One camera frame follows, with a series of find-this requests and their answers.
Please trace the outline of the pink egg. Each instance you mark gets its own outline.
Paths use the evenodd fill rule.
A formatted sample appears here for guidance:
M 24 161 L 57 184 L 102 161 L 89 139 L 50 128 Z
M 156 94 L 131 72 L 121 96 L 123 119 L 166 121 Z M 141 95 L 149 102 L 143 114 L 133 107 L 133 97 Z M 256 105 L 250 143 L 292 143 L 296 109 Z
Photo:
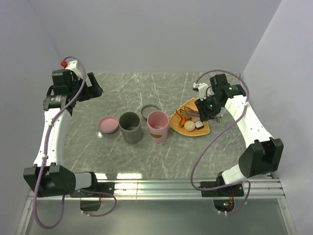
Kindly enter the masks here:
M 199 117 L 191 117 L 191 120 L 193 122 L 197 122 L 197 121 L 200 121 L 200 118 Z

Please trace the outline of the rice and seaweed sushi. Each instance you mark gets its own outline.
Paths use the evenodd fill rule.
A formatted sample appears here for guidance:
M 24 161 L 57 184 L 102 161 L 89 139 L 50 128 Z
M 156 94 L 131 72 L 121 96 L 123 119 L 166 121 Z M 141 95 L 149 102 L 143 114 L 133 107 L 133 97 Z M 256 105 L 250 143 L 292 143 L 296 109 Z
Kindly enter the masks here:
M 204 124 L 199 120 L 199 121 L 195 122 L 195 128 L 197 130 L 203 129 L 204 128 Z

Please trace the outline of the metal food tongs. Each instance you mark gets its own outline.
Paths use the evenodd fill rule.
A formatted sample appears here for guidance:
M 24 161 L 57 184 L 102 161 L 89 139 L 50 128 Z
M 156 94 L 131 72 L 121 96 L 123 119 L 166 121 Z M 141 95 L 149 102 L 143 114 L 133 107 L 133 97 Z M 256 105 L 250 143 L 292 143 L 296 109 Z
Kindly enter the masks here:
M 184 117 L 193 117 L 193 118 L 200 118 L 200 114 L 198 111 L 191 109 L 190 107 L 183 107 L 179 110 L 179 112 L 184 116 Z M 214 121 L 221 123 L 222 122 L 222 117 L 214 117 Z

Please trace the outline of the white steamed bun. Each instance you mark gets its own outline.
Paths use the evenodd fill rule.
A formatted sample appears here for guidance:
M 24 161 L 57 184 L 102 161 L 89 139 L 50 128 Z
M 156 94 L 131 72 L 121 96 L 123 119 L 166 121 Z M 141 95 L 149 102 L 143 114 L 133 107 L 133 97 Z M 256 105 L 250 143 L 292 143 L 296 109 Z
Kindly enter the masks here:
M 195 123 L 191 120 L 186 121 L 184 124 L 184 129 L 188 132 L 191 132 L 195 129 Z

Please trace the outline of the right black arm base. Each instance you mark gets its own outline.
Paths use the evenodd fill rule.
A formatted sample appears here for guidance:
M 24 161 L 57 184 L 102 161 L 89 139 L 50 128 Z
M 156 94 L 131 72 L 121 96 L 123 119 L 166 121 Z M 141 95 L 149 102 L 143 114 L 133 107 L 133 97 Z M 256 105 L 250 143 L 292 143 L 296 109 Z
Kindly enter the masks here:
M 229 214 L 235 211 L 235 197 L 245 195 L 242 184 L 236 184 L 226 188 L 219 188 L 210 191 L 201 191 L 204 198 L 213 198 L 213 206 L 218 213 Z

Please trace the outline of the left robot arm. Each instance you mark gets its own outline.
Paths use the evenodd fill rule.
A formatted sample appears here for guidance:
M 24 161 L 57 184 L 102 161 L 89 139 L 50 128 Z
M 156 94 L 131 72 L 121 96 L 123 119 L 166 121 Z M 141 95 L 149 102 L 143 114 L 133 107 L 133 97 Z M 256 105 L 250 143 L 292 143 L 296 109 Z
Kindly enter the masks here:
M 45 126 L 40 149 L 33 166 L 23 172 L 23 178 L 40 198 L 73 195 L 77 190 L 93 197 L 99 191 L 94 172 L 73 173 L 64 167 L 65 138 L 75 104 L 100 97 L 103 92 L 94 74 L 87 76 L 90 86 L 83 83 L 77 72 L 52 72 L 53 84 L 43 101 Z

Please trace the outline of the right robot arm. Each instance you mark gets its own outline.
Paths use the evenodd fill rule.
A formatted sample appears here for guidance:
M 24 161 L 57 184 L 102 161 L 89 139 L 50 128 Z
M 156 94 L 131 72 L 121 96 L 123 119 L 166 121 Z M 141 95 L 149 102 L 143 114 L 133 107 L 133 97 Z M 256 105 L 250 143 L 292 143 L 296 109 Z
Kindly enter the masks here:
M 233 185 L 248 178 L 277 171 L 284 144 L 275 139 L 263 126 L 249 103 L 250 92 L 246 83 L 236 74 L 239 83 L 231 85 L 225 70 L 215 70 L 210 84 L 197 80 L 193 90 L 199 94 L 195 105 L 202 122 L 216 117 L 225 108 L 233 117 L 234 123 L 227 127 L 238 126 L 246 145 L 238 163 L 221 173 L 222 180 L 216 183 L 216 191 L 222 196 L 233 190 Z

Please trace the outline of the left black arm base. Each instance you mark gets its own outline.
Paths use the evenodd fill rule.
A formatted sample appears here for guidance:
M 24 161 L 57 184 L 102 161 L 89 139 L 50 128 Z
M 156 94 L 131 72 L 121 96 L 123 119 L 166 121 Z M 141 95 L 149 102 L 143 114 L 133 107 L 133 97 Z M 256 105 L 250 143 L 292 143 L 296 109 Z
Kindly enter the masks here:
M 103 199 L 113 199 L 115 183 L 98 182 L 95 186 L 78 189 L 71 198 L 80 198 L 80 210 L 83 212 L 98 212 Z

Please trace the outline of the pink lid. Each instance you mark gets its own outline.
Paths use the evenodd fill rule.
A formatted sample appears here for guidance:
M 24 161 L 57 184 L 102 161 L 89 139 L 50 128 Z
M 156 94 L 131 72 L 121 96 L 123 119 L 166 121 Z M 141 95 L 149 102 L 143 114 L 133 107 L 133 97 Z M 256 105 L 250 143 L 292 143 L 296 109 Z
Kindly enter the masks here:
M 119 127 L 119 121 L 116 117 L 107 116 L 99 120 L 98 129 L 102 133 L 110 134 L 115 132 Z

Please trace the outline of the woven bamboo basket tray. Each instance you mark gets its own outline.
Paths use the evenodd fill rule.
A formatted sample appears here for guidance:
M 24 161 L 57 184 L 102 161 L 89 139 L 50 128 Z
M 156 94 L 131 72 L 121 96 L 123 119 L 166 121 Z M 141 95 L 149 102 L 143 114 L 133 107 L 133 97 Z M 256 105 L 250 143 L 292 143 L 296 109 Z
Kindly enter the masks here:
M 183 103 L 169 118 L 170 127 L 176 132 L 188 137 L 200 137 L 210 133 L 207 121 L 201 122 L 193 97 Z

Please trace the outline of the grey cylindrical container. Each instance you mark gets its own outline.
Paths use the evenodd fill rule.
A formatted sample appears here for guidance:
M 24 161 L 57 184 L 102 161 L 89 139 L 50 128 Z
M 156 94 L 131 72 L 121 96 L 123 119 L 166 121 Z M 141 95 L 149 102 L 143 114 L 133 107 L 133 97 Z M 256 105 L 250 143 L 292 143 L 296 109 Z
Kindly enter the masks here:
M 137 144 L 142 140 L 140 117 L 134 112 L 126 112 L 119 119 L 123 139 L 128 144 Z

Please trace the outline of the pink cylindrical container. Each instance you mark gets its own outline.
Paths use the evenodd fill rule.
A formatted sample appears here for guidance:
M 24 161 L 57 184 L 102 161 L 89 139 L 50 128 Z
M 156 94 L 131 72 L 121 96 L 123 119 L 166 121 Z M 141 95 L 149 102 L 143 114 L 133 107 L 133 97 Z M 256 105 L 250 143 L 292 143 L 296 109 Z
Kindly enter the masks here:
M 147 118 L 148 136 L 154 143 L 163 143 L 167 139 L 169 118 L 163 111 L 154 111 Z

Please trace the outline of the grey lid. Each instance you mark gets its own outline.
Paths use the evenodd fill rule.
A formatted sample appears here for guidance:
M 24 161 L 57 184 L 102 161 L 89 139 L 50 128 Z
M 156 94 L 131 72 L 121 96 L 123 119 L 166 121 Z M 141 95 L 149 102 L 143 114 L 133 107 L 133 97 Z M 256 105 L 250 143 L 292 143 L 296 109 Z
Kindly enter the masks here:
M 160 108 L 158 108 L 156 105 L 153 104 L 148 104 L 145 105 L 141 108 L 141 116 L 143 117 L 144 120 L 147 120 L 148 116 L 150 115 L 150 113 L 154 112 L 154 111 L 159 111 Z

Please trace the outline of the aluminium mounting rail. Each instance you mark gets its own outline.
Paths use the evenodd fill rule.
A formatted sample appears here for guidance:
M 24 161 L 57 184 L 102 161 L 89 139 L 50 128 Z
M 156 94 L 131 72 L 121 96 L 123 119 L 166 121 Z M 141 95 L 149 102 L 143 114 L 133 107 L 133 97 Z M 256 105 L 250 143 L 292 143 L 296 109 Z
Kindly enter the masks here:
M 285 198 L 280 180 L 252 178 L 249 199 Z M 203 199 L 189 179 L 112 180 L 117 200 L 196 200 Z

